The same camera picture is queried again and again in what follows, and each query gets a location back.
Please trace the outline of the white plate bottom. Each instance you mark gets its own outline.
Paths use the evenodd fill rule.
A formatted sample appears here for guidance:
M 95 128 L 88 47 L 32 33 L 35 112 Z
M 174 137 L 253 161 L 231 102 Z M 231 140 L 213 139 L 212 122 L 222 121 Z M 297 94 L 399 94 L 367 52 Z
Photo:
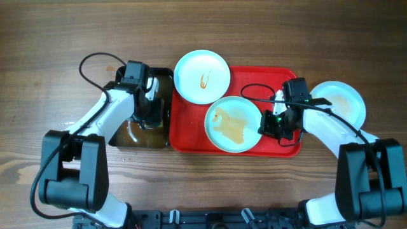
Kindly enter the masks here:
M 260 142 L 261 112 L 248 99 L 227 96 L 214 102 L 206 112 L 204 130 L 216 148 L 228 153 L 249 151 Z

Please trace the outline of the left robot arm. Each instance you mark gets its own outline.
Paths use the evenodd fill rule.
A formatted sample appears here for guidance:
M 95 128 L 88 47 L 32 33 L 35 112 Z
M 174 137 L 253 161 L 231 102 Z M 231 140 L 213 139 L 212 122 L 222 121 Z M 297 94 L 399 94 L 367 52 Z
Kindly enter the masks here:
M 123 63 L 115 80 L 96 85 L 101 98 L 80 121 L 45 134 L 30 194 L 38 216 L 77 217 L 101 228 L 139 226 L 131 205 L 109 192 L 106 146 L 125 121 L 146 128 L 159 126 L 168 117 L 167 101 L 157 93 L 172 84 L 160 83 L 162 76 L 173 78 L 174 72 L 138 61 Z

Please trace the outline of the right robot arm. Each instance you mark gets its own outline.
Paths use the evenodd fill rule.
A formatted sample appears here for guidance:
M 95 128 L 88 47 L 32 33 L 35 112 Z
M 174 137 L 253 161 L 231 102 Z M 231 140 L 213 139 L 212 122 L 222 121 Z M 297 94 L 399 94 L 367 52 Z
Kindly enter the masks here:
M 263 113 L 259 133 L 277 140 L 294 132 L 320 140 L 337 158 L 335 191 L 303 201 L 299 224 L 320 228 L 342 223 L 369 225 L 379 218 L 406 213 L 406 171 L 402 146 L 361 130 L 366 106 L 346 83 L 327 81 L 309 90 L 303 78 L 283 83 L 265 99 L 272 111 Z

